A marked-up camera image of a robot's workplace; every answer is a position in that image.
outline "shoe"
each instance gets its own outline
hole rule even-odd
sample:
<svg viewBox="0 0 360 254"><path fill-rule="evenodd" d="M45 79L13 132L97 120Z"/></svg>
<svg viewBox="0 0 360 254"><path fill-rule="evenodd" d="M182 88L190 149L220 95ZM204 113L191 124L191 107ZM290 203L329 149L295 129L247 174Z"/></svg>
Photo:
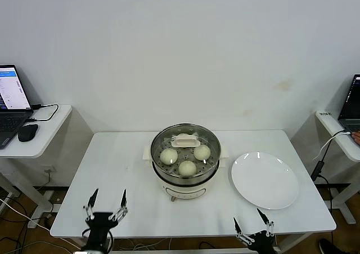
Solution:
<svg viewBox="0 0 360 254"><path fill-rule="evenodd" d="M322 254L345 254L326 239L320 239L319 248Z"/></svg>

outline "floor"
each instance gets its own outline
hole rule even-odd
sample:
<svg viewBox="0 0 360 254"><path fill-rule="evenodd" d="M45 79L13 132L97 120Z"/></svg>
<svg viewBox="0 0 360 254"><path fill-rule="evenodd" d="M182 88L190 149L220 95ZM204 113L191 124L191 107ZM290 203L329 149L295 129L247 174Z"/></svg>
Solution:
<svg viewBox="0 0 360 254"><path fill-rule="evenodd" d="M324 198L328 198L326 189L321 189L320 193ZM53 203L61 203L63 198L65 197L65 191L56 191L53 195L51 202ZM27 213L30 213L33 209L35 209L35 204L29 200L25 195L20 195L19 198L16 199L19 203L21 203ZM16 210L23 212L21 207L15 202L10 203ZM334 244L341 248L343 251L347 251L350 253L358 253L360 250L360 194L355 195L348 202L348 206L350 210L353 212L354 217L359 220L359 222L355 225L348 225L343 219L341 213L338 210L333 211L334 219L337 223L337 229L334 231ZM53 219L55 219L56 214L50 217L47 223L49 225L52 224ZM11 210L6 210L1 215L3 219L8 219L11 221L22 221L24 218ZM13 251L16 249L16 242L13 242L9 239L4 239L5 237L11 239L17 239L19 236L19 232L24 226L24 223L13 223L7 222L3 219L0 219L0 254L5 254L9 251ZM44 219L40 220L40 224L44 225ZM25 230L23 230L21 235L21 243L23 242L23 238L25 235ZM300 254L300 253L308 253L308 254L320 254L318 249L318 240L320 238L330 239L330 233L323 234L313 234L308 239L302 241L296 247L289 250L288 254ZM278 242L284 239L284 237L278 237ZM75 251L75 248L66 242L53 238L49 235L48 231L43 230L41 228L29 229L25 238L25 245L30 244L32 242L36 242L39 240L43 240L46 242L50 242L56 244L58 246L62 246L70 250L71 252ZM113 250L125 250L132 249L134 244L154 244L157 243L160 239L117 239L114 243ZM164 239L162 242L153 246L156 249L168 249L169 248L169 239ZM170 245L171 249L198 249L201 248L239 248L243 247L243 245L233 237L226 238L173 238ZM36 243L32 244L23 249L22 254L63 254L66 253L64 249L60 249L45 243Z"/></svg>

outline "white desk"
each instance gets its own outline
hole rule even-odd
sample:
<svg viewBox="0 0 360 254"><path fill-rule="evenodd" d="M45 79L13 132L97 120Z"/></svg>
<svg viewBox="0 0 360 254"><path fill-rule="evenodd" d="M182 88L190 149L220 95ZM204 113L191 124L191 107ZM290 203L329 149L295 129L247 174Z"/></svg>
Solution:
<svg viewBox="0 0 360 254"><path fill-rule="evenodd" d="M52 106L36 110L34 111L32 117L36 119L47 119L51 116L55 109L56 107ZM59 105L58 111L51 120L47 122L27 123L36 123L39 125L35 137L31 141L20 142L16 135L4 149L0 150L0 158L11 159L39 157L43 154L56 132L59 130L65 119L69 116L70 112L70 105ZM38 208L34 211L32 218L41 217L43 212L49 212L51 210L52 204L50 204L48 200L50 199L53 191L47 191L45 195L42 196L32 187L32 184L26 179L26 176L24 176L21 171L13 172L9 180L10 182L8 182L8 180L0 174L0 186L9 192L8 197L11 197L12 194L15 196L19 195L19 192L12 187L13 184L37 205L39 205ZM53 211L57 212L57 210L59 210L59 206L54 205ZM29 227L34 228L35 224L30 222Z"/></svg>
<svg viewBox="0 0 360 254"><path fill-rule="evenodd" d="M201 198L170 201L157 182L152 167L142 160L144 147L155 132L97 133L94 135L70 189L61 205L51 235L80 238L87 228L83 205L99 188L94 211L113 211L127 190L129 214L112 231L116 238L234 236L233 217L242 230L252 234L265 228L256 206L245 200L229 181L233 161L247 151L273 154L295 172L299 198L282 210L263 210L275 222L276 234L293 235L284 240L286 251L314 232L336 228L326 205L283 131L218 131L228 150L225 168Z"/></svg>
<svg viewBox="0 0 360 254"><path fill-rule="evenodd" d="M316 112L316 117L331 136L344 129L338 121L339 111L319 110ZM360 146L350 136L341 135L335 138L335 141L351 161L360 162ZM332 208L339 209L348 224L355 224L356 220L345 202L358 191L360 191L360 178L351 183L340 194L336 189L331 189L332 196L334 197ZM325 203L330 208L330 201L327 200Z"/></svg>

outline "white plate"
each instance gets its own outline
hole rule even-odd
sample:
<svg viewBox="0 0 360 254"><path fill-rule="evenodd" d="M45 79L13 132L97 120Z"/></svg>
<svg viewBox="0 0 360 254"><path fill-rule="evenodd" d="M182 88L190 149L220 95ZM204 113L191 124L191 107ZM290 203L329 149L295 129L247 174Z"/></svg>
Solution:
<svg viewBox="0 0 360 254"><path fill-rule="evenodd" d="M237 191L261 208L286 208L299 195L298 179L291 168L267 153L254 151L238 157L231 176Z"/></svg>

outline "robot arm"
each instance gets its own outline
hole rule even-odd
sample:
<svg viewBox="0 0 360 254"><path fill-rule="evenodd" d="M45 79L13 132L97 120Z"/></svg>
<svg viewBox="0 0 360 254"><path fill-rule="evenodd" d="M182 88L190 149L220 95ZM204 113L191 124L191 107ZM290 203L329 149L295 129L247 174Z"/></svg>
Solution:
<svg viewBox="0 0 360 254"><path fill-rule="evenodd" d="M275 236L273 233L274 222L270 222L267 216L263 214L259 209L258 213L266 225L266 230L262 230L258 233L247 236L241 231L240 226L234 218L235 230L237 233L236 238L242 241L242 243L246 245L248 249L257 251L259 254L276 254L277 252L272 247L272 244L275 240Z"/></svg>
<svg viewBox="0 0 360 254"><path fill-rule="evenodd" d="M83 232L83 235L90 231L89 238L81 251L76 251L74 254L108 254L113 247L113 236L110 229L116 227L118 223L128 213L126 207L126 189L124 190L123 198L121 200L120 208L115 212L93 212L92 208L95 205L98 189L95 190L94 194L90 197L88 205L84 206L87 214L85 219L89 229ZM110 246L106 248L107 235L110 235Z"/></svg>
<svg viewBox="0 0 360 254"><path fill-rule="evenodd" d="M74 254L109 254L114 242L110 229L116 227L128 213L126 207L126 189L124 190L123 198L121 199L120 208L115 213L93 212L92 208L95 205L97 192L98 189L96 189L94 194L90 197L88 205L84 206L87 214L85 222L89 228L83 232L83 235L90 231L89 238L86 245L81 248L81 251L76 251ZM277 252L272 247L275 240L273 233L274 222L269 221L267 216L259 209L258 213L266 225L266 230L248 236L241 231L239 224L234 218L235 230L237 233L236 238L242 241L248 249L257 251L259 254L276 254ZM106 248L108 234L110 234L111 240L109 248Z"/></svg>

